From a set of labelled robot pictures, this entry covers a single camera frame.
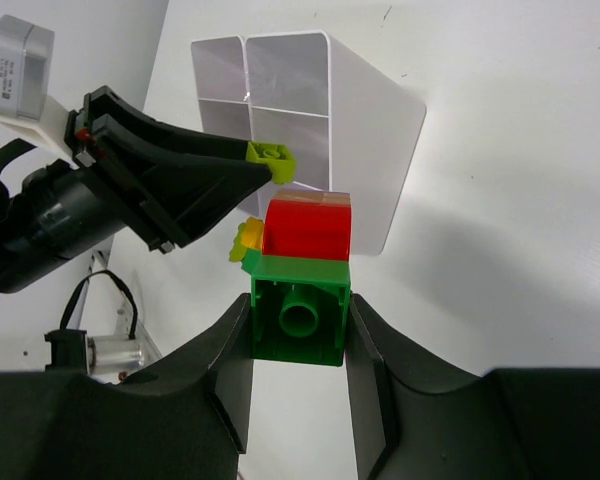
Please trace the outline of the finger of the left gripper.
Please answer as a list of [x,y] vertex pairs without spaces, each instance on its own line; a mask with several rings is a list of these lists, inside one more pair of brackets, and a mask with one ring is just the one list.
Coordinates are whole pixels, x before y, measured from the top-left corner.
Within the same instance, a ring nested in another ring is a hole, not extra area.
[[272,179],[265,165],[182,155],[175,165],[127,165],[111,156],[108,135],[121,135],[99,118],[99,193],[151,250],[170,242],[185,247],[213,229],[246,197]]
[[109,86],[99,88],[99,117],[108,115],[121,135],[108,134],[111,156],[127,165],[175,165],[174,158],[189,155],[245,161],[247,141],[223,137],[157,120],[126,102]]

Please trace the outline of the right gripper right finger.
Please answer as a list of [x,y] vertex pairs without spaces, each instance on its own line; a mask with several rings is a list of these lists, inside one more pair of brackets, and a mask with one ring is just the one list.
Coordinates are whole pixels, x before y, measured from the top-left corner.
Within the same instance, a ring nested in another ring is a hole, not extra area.
[[473,375],[354,295],[346,370],[362,479],[600,479],[600,368]]

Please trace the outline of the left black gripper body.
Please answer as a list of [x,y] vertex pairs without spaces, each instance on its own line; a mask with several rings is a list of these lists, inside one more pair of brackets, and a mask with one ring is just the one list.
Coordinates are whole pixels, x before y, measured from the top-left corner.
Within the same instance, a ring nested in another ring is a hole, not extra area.
[[61,124],[68,157],[31,174],[24,207],[31,243],[71,259],[124,227],[151,250],[180,244],[173,187],[180,168],[160,140],[175,128],[154,120],[103,86],[85,95]]

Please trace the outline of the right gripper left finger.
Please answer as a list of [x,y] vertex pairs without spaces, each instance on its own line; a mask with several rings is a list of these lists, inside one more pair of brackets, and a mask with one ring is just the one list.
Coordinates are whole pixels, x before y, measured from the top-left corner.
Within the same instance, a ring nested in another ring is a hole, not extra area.
[[240,295],[207,330],[112,385],[0,373],[0,479],[234,479],[253,381]]

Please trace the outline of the multicolour lego cluster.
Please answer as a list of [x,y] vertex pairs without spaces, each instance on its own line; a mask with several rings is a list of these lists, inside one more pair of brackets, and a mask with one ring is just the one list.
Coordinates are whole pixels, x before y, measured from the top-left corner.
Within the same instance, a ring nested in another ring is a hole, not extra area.
[[261,257],[264,221],[249,217],[238,226],[237,234],[229,252],[229,261],[240,263],[241,268],[251,274]]

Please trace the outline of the lime green lego brick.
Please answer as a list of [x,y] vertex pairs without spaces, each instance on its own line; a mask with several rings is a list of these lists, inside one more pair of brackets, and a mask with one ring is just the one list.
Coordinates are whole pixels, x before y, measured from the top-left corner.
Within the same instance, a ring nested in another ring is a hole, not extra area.
[[274,184],[283,185],[294,180],[296,159],[283,144],[250,141],[247,143],[246,160],[265,165],[271,172]]

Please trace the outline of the red orange lego stack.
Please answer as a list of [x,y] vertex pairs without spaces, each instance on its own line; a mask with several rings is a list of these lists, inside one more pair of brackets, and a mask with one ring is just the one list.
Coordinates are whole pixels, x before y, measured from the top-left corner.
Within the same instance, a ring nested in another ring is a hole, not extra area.
[[348,193],[281,189],[267,208],[262,253],[347,262],[351,236]]

